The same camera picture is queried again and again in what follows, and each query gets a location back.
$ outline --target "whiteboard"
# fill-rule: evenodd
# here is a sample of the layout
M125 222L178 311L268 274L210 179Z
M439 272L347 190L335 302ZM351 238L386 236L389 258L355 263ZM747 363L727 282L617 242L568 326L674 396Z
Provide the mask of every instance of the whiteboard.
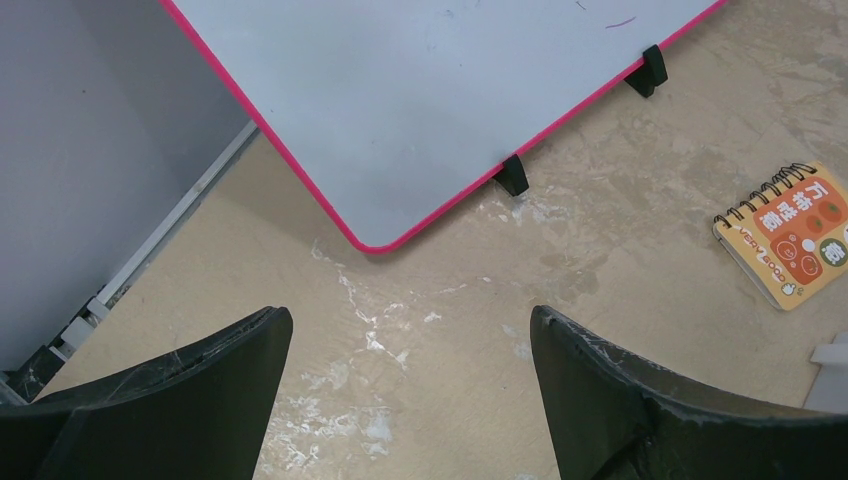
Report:
M348 239L408 239L720 0L162 0Z

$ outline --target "orange notebook cover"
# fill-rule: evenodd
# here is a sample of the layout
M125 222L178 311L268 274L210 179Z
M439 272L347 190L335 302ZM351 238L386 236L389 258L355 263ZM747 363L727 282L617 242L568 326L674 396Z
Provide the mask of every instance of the orange notebook cover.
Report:
M772 305L792 310L848 269L846 198L821 163L793 163L716 216L713 233Z

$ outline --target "floor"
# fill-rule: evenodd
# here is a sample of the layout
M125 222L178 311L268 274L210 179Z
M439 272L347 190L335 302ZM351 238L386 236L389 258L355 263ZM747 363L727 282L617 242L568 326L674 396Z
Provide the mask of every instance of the floor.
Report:
M848 179L848 2L732 1L395 254L354 250L260 138L47 392L265 305L295 335L257 479L555 479L528 322L549 304L702 382L800 406L848 278L773 309L710 231L781 166Z

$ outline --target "white paint stain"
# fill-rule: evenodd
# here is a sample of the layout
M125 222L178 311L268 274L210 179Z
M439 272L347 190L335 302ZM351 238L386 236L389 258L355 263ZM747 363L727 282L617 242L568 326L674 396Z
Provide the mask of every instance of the white paint stain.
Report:
M334 262L332 258L328 257L327 255L324 255L324 252L322 252L321 249L318 248L318 239L317 238L312 242L312 251L310 253L312 254L312 258L314 258L315 260L320 260L322 262L332 263L337 268L344 268L345 267L343 263Z
M351 304L351 306L353 306L353 311L356 314L356 317L364 321L365 323L376 324L377 317L369 317L365 314L365 312L363 312L359 309L359 307L356 306L356 300L354 299L354 295L356 295L356 287L353 285L353 282L348 280L348 278L345 277L341 271L339 271L339 283L347 288L347 301Z
M318 390L327 383L333 386L333 390L338 390L347 383L349 375L348 365L342 361L337 361L330 364L330 372L326 376L302 373L300 378L312 384L309 387L310 390Z
M518 338L518 330L515 327L511 327L509 325L501 325L501 328L504 329L504 333L509 335L512 338Z
M388 455L390 414L391 409L379 405L348 407L327 415L320 400L311 396L275 401L258 468L269 476L279 476L278 469L306 471L321 460L322 446L340 443L340 448L347 448L350 439L357 437L372 458L377 453Z
M514 343L512 345L512 353L522 360L530 360L533 358L533 351L530 349L528 342Z
M441 319L442 319L442 316L439 315L436 312L430 312L430 313L427 314L426 317L424 317L424 321L427 322L427 323L430 323L430 322L435 321L435 320L441 320Z
M399 355L393 354L382 343L377 341L377 332L375 331L365 332L365 341L367 342L365 345L367 350L386 352L386 354L400 364L401 369L406 371L406 357L409 356L409 350L403 350Z
M462 285L460 285L458 287L445 288L445 289L439 290L436 293L455 293L455 292L462 290L463 288L465 288L467 286L468 286L467 283L463 283Z
M383 314L389 314L394 312L395 310L403 310L406 306L402 303L391 303L388 307L383 309Z
M524 223L525 214L533 217L533 220L538 224L568 219L567 208L559 205L547 205L532 195L525 195L515 199L510 211L516 225L521 226Z
M517 339L521 333L515 327L509 325L501 325L504 333L510 337ZM530 343L524 340L518 340L512 344L512 353L522 360L530 360L533 358L533 350L530 348Z

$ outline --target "whiteboard stand foot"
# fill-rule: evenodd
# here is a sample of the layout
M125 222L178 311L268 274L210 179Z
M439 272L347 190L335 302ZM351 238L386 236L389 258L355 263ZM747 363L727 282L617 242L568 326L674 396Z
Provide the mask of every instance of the whiteboard stand foot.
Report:
M639 92L639 95L648 98L654 94L656 87L668 80L668 72L659 46L654 45L645 50L642 53L642 59L645 63L628 75L624 81Z
M521 158L515 154L504 161L501 171L495 174L495 181L513 197L521 195L530 188Z

